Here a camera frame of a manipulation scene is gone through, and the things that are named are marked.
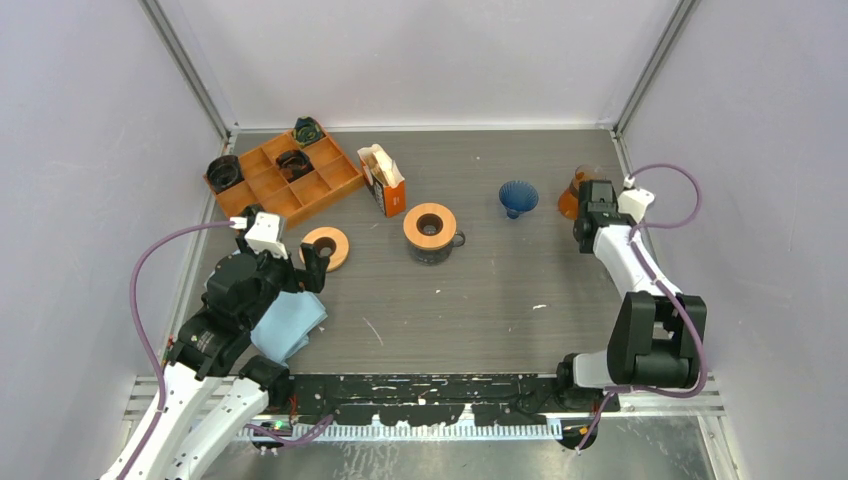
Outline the clear glass mug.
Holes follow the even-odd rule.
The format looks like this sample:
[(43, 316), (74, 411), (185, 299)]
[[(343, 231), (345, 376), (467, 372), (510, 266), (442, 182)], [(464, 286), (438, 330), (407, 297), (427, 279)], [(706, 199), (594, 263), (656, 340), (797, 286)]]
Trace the clear glass mug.
[(415, 261), (424, 265), (437, 265), (447, 260), (455, 248), (462, 247), (465, 243), (465, 233), (461, 230), (457, 230), (453, 236), (453, 239), (448, 244), (439, 249), (426, 250), (410, 241), (407, 242), (407, 247), (410, 256)]

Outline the orange coffee filter box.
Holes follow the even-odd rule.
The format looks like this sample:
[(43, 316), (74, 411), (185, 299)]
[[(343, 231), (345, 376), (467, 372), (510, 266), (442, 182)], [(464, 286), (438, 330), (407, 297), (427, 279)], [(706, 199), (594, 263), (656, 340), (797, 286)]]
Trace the orange coffee filter box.
[(379, 144), (357, 151), (366, 186), (386, 218), (406, 210), (405, 177)]

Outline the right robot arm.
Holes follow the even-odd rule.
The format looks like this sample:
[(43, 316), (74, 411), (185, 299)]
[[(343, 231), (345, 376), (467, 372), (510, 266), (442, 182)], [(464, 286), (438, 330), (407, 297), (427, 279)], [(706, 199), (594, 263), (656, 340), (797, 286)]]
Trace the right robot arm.
[(558, 365), (555, 396), (567, 410), (582, 409), (595, 390), (686, 398), (706, 380), (706, 304), (662, 274), (629, 210), (651, 201), (645, 190), (617, 194), (608, 180), (587, 180), (579, 187), (574, 237), (580, 252), (603, 264), (621, 306), (605, 349), (569, 354)]

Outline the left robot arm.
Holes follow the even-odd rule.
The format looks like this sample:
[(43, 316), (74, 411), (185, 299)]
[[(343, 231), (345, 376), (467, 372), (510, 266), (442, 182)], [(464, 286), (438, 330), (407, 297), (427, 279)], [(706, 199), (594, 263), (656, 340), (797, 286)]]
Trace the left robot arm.
[(202, 475), (254, 415), (288, 406), (288, 370), (257, 355), (239, 372), (224, 399), (206, 416), (200, 414), (272, 304), (284, 293), (322, 291), (329, 258), (308, 243), (300, 252), (302, 268), (269, 250), (243, 249), (218, 262), (207, 281), (202, 308), (182, 325), (167, 355), (153, 402), (104, 478)]

